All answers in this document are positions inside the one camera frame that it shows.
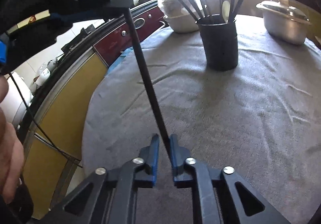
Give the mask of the person hand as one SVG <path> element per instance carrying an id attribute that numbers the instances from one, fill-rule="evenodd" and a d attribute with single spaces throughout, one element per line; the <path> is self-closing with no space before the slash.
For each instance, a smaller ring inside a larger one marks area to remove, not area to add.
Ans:
<path id="1" fill-rule="evenodd" d="M 1 112 L 1 196 L 9 204 L 15 196 L 24 164 L 24 150 L 14 126 Z"/>

